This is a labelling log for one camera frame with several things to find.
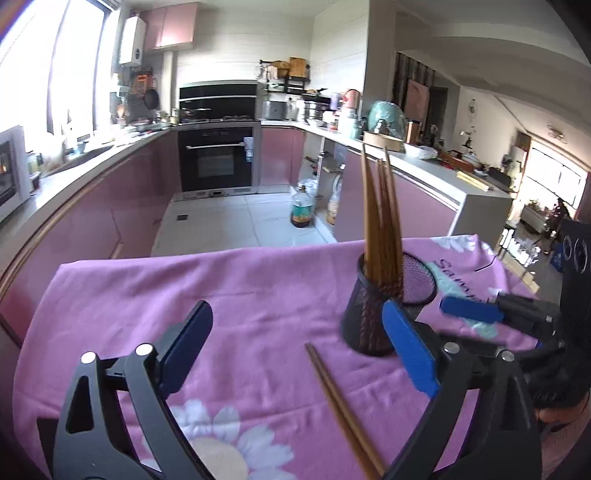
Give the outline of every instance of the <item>table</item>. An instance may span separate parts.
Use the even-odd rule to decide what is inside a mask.
[[[504,325],[439,310],[448,293],[481,300],[499,290],[530,294],[489,245],[459,236],[405,239],[403,247],[427,262],[438,281],[438,297],[420,321],[435,330],[496,338],[512,349],[535,346],[535,339]],[[409,438],[428,398],[414,389],[398,358],[360,355],[339,336],[362,250],[363,242],[345,242],[62,265],[19,358],[13,405],[20,442],[45,469],[35,422],[59,415],[82,353],[127,355],[205,299],[214,312],[212,333],[168,405],[217,480],[364,479],[304,343],[314,343],[386,462]],[[440,468],[455,460],[475,400],[470,392]],[[139,457],[155,466],[127,395],[122,409]]]

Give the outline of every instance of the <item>pen holder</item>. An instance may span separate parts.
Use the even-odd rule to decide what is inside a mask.
[[[370,356],[385,356],[394,347],[382,325],[382,307],[391,298],[392,287],[371,283],[363,273],[365,259],[359,257],[357,281],[340,323],[343,340],[353,350]],[[404,294],[400,302],[409,320],[415,320],[423,307],[437,295],[437,283],[429,268],[417,257],[404,253]]]

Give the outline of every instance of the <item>cutting board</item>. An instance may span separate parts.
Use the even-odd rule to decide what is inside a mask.
[[[306,68],[306,59],[290,57],[290,76],[308,78],[308,69]]]

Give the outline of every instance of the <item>cooking oil bottle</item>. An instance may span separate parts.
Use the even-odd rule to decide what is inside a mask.
[[[312,220],[312,197],[306,193],[302,185],[300,191],[291,197],[291,223],[298,228],[307,227]]]

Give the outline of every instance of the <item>speaker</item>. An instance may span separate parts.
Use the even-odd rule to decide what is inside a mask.
[[[591,224],[564,219],[560,330],[591,356]]]

